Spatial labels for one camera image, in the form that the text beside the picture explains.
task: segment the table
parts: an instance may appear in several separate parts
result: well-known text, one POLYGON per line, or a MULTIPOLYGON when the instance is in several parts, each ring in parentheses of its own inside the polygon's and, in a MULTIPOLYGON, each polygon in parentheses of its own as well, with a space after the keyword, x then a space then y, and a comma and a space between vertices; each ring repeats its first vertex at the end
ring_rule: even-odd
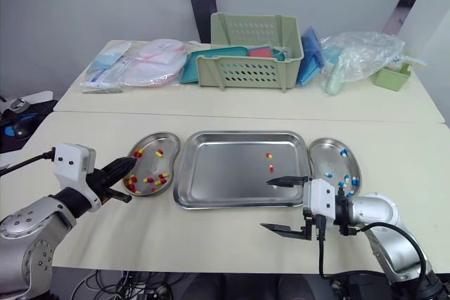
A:
MULTIPOLYGON (((110 41, 105 48, 117 41, 110 41)), ((162 115, 321 119, 336 121, 443 123, 420 80, 413 73, 399 92, 374 86, 371 79, 348 83, 334 97, 318 84, 286 93, 276 89, 199 87, 130 88, 124 93, 83 94, 74 81, 55 107, 59 112, 121 112, 162 115)))
MULTIPOLYGON (((129 152, 140 138, 171 131, 186 139, 201 130, 289 130, 309 145, 319 137, 346 143, 359 161, 361 193, 391 197, 437 273, 450 271, 450 132, 443 124, 336 122, 116 113, 54 112, 37 129, 20 159, 59 142, 96 149, 101 168, 129 152)), ((1 179, 1 217, 58 192, 50 161, 1 179)), ((56 250, 56 266, 178 272, 317 273, 318 245, 282 238, 259 223, 298 229, 300 208, 185 210, 172 188, 129 204, 112 200, 85 214, 56 250)), ((327 232, 325 272, 380 270, 364 235, 327 232)))

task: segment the green plastic basket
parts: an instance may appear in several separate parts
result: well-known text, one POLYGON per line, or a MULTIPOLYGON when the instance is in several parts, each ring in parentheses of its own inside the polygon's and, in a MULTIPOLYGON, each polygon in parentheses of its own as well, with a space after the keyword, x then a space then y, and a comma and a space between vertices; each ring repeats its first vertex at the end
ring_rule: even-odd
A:
POLYGON ((400 88, 408 81, 411 76, 410 65, 404 64, 400 71, 382 68, 375 73, 373 84, 379 87, 390 89, 391 91, 399 91, 400 88))
POLYGON ((284 15, 211 15, 213 45, 258 47, 270 45, 287 49, 291 58, 215 56, 197 58, 198 83, 201 86, 281 88, 295 86, 303 48, 297 19, 284 15))

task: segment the stainless steel tray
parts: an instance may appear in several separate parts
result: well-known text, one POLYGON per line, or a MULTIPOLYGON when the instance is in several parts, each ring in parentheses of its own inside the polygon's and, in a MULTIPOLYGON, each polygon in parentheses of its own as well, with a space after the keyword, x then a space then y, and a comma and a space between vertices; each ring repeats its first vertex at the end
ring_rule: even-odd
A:
POLYGON ((138 149, 143 149, 143 154, 129 175, 122 182, 124 189, 134 196, 154 196, 163 193, 168 189, 174 177, 174 161, 180 150, 180 140, 176 135, 167 132, 153 133, 140 140, 129 152, 129 156, 134 156, 138 149), (155 152, 161 149, 162 158, 156 156, 155 152), (159 174, 169 174, 166 183, 155 185, 154 183, 144 183, 145 178, 160 180, 159 174), (131 175, 135 175, 137 182, 134 183, 136 190, 140 193, 133 193, 127 188, 127 183, 131 175))
POLYGON ((345 194, 354 191, 358 195, 361 189, 361 172, 353 152, 344 143, 332 138, 318 138, 309 146, 309 158, 314 178, 322 178, 339 188, 339 182, 345 183, 345 175, 349 175, 349 183, 344 188, 345 194), (346 150, 347 156, 343 157, 340 152, 346 150), (356 177, 357 185, 352 184, 352 178, 356 177))
POLYGON ((310 174, 306 146, 296 133, 201 131, 186 141, 174 199, 186 209, 297 206, 301 187, 275 188, 266 181, 310 174))

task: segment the kidney-shaped tray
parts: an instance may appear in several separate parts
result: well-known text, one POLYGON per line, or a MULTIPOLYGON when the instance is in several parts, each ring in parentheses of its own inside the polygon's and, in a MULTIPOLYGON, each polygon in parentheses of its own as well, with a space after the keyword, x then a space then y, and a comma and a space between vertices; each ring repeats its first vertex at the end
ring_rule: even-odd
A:
POLYGON ((301 205, 302 187, 266 184, 280 176, 311 176, 306 146, 296 133, 201 131, 186 141, 174 199, 187 209, 301 205))

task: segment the clear plastic bag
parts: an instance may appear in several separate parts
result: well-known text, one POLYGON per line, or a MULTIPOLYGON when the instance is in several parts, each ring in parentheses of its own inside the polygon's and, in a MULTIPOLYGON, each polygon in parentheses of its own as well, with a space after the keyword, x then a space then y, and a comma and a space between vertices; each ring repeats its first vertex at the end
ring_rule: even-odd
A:
POLYGON ((379 32, 345 32, 322 39, 326 93, 339 93, 342 82, 371 76, 398 58, 404 42, 379 32))
POLYGON ((184 43, 172 39, 120 42, 96 56, 80 86, 84 93, 119 93, 126 86, 178 84, 187 55, 184 43))
POLYGON ((181 41, 158 39, 144 44, 134 56, 135 63, 127 71, 127 86, 164 86, 179 84, 181 69, 188 50, 181 41))

